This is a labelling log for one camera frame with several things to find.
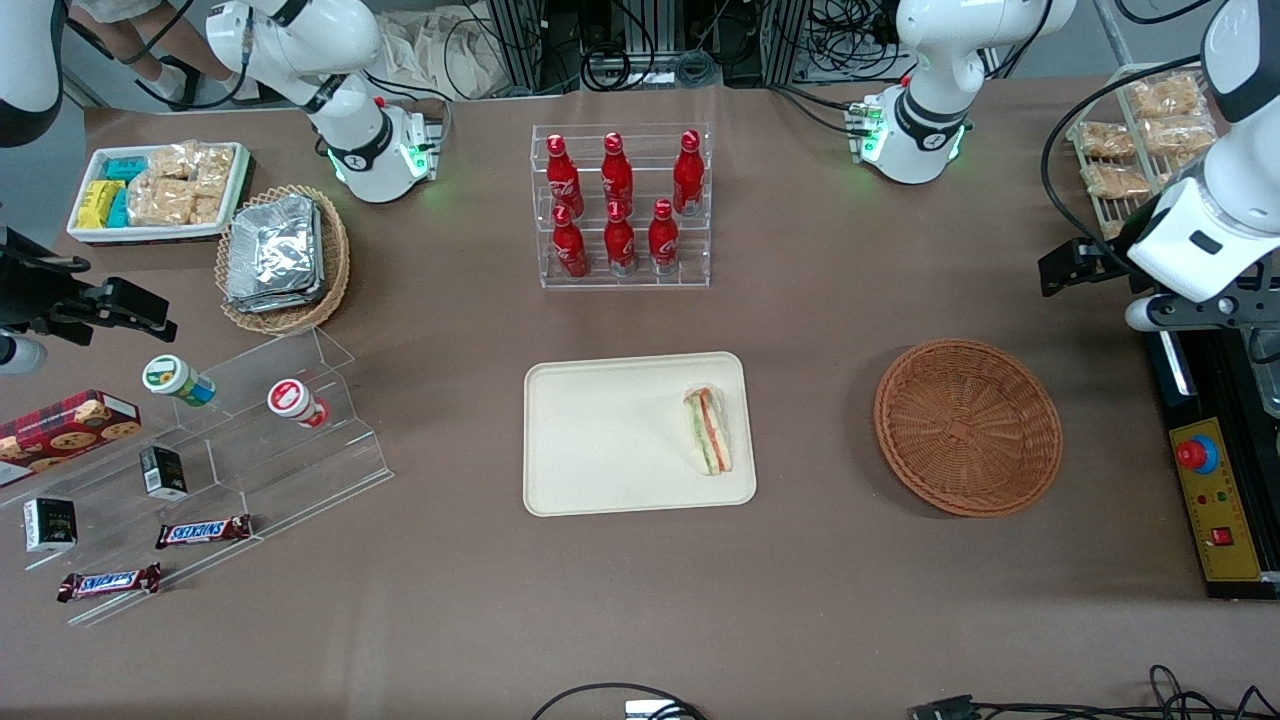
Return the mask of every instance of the cookie box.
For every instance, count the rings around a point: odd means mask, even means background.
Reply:
[[[138,145],[133,147],[104,147],[95,150],[88,159],[88,168],[81,179],[79,192],[76,193],[76,202],[72,205],[70,217],[67,218],[67,234],[83,242],[84,245],[156,245],[164,242],[192,242],[197,240],[218,240],[221,236],[223,225],[232,222],[236,208],[239,206],[241,191],[244,187],[244,177],[250,169],[248,149],[239,142],[206,142],[210,147],[230,147],[236,151],[232,160],[232,172],[223,191],[223,202],[218,211],[218,219],[212,223],[198,225],[134,225],[127,228],[79,228],[76,227],[76,211],[84,202],[84,193],[88,192],[88,183],[102,178],[102,167],[108,160],[116,158],[148,156],[163,145]]]
[[[0,487],[142,429],[137,405],[86,389],[0,425]]]

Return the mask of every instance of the aluminum foil packet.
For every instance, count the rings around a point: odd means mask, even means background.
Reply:
[[[310,305],[324,297],[320,209],[287,195],[251,205],[232,220],[227,302],[242,313]]]

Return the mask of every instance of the snickers bar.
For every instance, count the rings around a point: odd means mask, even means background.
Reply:
[[[160,525],[160,538],[156,539],[156,550],[164,550],[170,544],[243,539],[252,532],[253,529],[250,527],[247,512],[224,520],[206,520],[204,523],[187,523],[184,525]]]
[[[84,600],[113,592],[160,589],[160,564],[128,573],[108,573],[105,575],[81,575],[72,573],[58,588],[58,602]]]

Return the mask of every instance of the small black box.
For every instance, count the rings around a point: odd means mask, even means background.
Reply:
[[[182,475],[182,457],[177,452],[152,445],[138,457],[142,461],[147,495],[160,500],[187,497],[187,479]]]
[[[76,547],[76,506],[69,500],[36,497],[22,506],[27,552]]]

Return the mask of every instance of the emergency stop button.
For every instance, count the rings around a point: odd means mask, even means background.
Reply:
[[[1192,436],[1174,448],[1178,464],[1199,475],[1217,469],[1217,445],[1204,436]]]

